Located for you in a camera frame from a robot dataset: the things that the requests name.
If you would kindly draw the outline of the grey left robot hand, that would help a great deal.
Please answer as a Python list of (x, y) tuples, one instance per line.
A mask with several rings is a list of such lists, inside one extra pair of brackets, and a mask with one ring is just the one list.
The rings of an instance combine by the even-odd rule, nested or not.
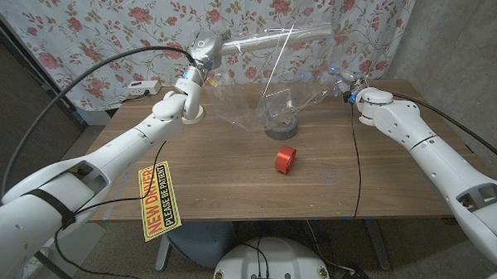
[(228, 29), (223, 31), (193, 31), (190, 42), (187, 44), (188, 53), (198, 67), (207, 72), (216, 70), (222, 63), (220, 51), (230, 37), (231, 33)]

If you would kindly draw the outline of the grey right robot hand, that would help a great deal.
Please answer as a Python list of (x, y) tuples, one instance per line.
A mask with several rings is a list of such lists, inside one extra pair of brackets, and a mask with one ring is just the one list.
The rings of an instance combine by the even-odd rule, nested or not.
[(368, 75), (357, 75), (346, 68), (330, 67), (328, 74), (332, 75), (335, 80), (334, 95), (341, 96), (345, 103), (354, 104), (357, 94), (369, 87)]

